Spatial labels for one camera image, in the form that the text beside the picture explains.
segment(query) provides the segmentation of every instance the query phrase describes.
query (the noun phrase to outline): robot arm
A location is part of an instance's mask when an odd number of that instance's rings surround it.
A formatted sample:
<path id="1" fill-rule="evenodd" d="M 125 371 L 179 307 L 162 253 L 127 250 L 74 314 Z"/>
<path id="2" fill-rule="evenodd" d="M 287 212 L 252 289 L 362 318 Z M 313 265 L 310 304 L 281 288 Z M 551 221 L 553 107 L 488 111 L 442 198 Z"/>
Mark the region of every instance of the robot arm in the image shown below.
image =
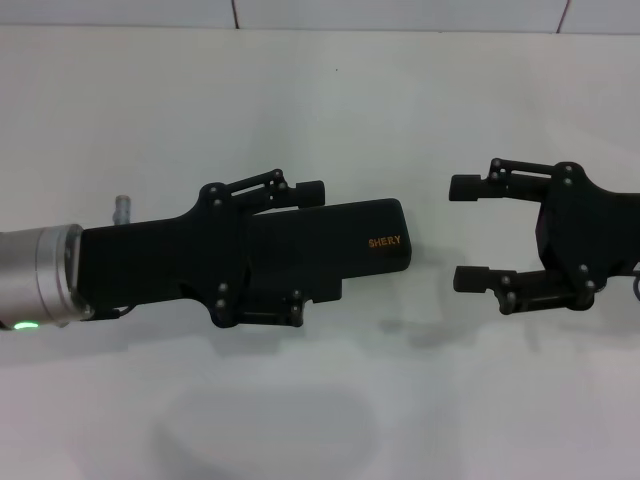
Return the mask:
<path id="1" fill-rule="evenodd" d="M 587 310 L 609 277 L 635 275 L 640 261 L 640 195 L 603 190 L 576 163 L 548 166 L 496 158 L 485 179 L 451 179 L 451 201 L 503 197 L 540 203 L 536 239 L 545 270 L 458 267 L 456 291 L 491 289 L 505 315 L 562 307 Z"/>
<path id="2" fill-rule="evenodd" d="M 205 185 L 173 219 L 0 234 L 0 322 L 113 319 L 190 298 L 218 327 L 301 326 L 305 302 L 339 300 L 343 278 L 411 260 L 397 200 L 323 205 L 322 182 L 292 188 L 274 170 Z M 289 207 L 298 209 L 258 215 Z"/>

